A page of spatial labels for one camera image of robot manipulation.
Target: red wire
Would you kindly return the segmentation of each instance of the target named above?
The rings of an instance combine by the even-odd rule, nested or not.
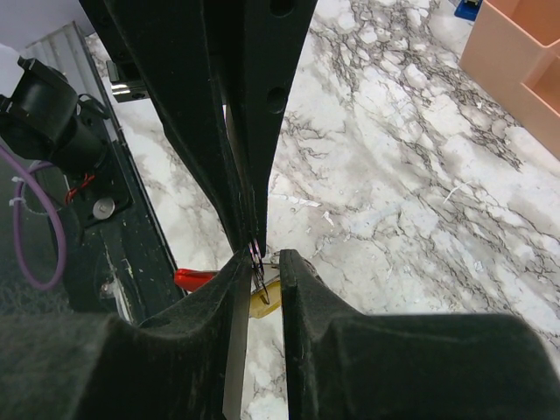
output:
[[[84,182],[81,183],[81,185],[72,188],[70,190],[68,190],[68,192],[66,193],[66,197],[64,198],[64,202],[66,203],[66,205],[70,204],[72,202],[72,200],[74,199],[74,197],[76,196],[76,194],[83,190],[84,188],[86,188],[89,184],[91,184],[91,182],[95,179],[95,175],[91,174],[91,175],[87,175],[84,177]]]

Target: pink container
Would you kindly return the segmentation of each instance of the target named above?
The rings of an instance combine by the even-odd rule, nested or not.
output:
[[[560,0],[485,0],[459,64],[560,159]]]

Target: marble table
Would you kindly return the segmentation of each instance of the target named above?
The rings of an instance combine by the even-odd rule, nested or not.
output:
[[[368,314],[506,312],[560,367],[560,164],[458,67],[448,0],[319,0],[270,179],[269,252]],[[99,39],[88,44],[104,82]],[[230,257],[149,101],[115,111],[179,267]],[[281,312],[249,321],[243,418],[287,418]]]

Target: marble countertop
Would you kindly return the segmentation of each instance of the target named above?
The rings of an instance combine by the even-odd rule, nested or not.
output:
[[[506,312],[560,367],[560,163],[458,66],[448,0],[319,0],[270,179],[269,252],[368,314]],[[107,58],[88,40],[106,86]],[[231,255],[149,101],[116,104],[179,267]],[[249,321],[243,418],[288,417],[281,312]]]

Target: blue object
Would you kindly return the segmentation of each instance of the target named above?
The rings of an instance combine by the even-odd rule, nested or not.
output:
[[[479,14],[481,5],[482,0],[461,0],[455,10],[455,16],[458,18],[472,20],[474,22],[476,15]]]

